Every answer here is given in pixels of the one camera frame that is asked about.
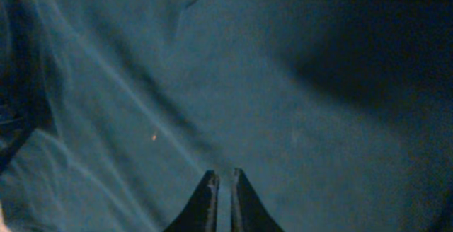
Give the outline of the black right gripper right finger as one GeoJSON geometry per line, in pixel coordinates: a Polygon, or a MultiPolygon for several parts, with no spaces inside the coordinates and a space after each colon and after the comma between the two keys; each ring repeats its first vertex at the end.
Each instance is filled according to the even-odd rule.
{"type": "Polygon", "coordinates": [[[231,190],[232,232],[283,232],[271,217],[252,184],[240,168],[234,169],[231,190]]]}

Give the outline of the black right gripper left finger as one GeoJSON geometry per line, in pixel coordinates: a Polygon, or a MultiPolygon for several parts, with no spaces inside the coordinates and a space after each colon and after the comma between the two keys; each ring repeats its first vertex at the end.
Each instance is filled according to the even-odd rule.
{"type": "Polygon", "coordinates": [[[164,232],[215,232],[219,176],[208,170],[198,183],[181,213],[164,229],[164,232]]]}

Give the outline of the black t-shirt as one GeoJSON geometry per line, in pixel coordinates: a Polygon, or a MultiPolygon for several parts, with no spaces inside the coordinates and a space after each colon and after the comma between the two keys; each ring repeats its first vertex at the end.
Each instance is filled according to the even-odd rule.
{"type": "Polygon", "coordinates": [[[1,0],[1,230],[452,230],[452,0],[1,0]]]}

